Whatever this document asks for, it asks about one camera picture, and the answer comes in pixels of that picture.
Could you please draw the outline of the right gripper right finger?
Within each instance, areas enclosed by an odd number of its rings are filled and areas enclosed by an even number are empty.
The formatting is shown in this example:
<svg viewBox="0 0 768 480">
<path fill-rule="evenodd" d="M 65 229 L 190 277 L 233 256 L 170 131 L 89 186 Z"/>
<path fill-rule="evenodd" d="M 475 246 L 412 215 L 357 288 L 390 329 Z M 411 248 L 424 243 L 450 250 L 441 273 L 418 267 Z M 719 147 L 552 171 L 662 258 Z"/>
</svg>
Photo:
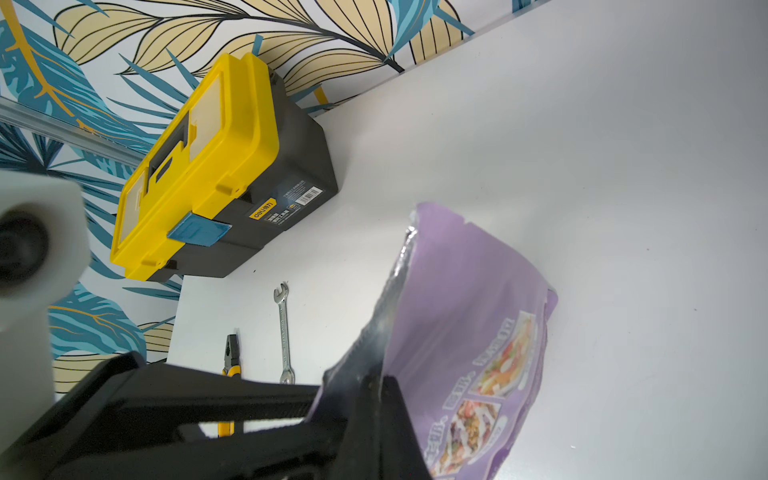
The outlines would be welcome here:
<svg viewBox="0 0 768 480">
<path fill-rule="evenodd" d="M 363 380 L 344 432 L 346 479 L 429 479 L 397 380 Z"/>
</svg>

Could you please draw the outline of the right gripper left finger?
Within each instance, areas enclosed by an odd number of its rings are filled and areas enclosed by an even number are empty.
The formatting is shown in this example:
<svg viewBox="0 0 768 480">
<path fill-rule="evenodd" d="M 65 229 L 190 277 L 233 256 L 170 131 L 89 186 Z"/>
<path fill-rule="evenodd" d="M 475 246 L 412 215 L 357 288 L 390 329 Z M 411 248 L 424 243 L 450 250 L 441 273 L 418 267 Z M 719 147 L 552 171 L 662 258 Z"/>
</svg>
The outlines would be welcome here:
<svg viewBox="0 0 768 480">
<path fill-rule="evenodd" d="M 1 476 L 320 479 L 347 424 L 305 420 L 316 392 L 123 354 L 14 441 L 1 455 Z"/>
</svg>

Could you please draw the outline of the purple oats bag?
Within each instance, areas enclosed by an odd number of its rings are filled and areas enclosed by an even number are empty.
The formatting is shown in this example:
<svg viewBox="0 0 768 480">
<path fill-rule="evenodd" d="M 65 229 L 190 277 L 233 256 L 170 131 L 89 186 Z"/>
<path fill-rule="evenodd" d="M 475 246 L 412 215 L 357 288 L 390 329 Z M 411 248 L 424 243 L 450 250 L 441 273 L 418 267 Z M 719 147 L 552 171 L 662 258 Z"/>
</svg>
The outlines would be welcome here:
<svg viewBox="0 0 768 480">
<path fill-rule="evenodd" d="M 312 421 L 348 420 L 363 380 L 399 384 L 431 479 L 491 479 L 539 392 L 558 298 L 524 256 L 418 205 L 371 319 L 323 376 Z"/>
</svg>

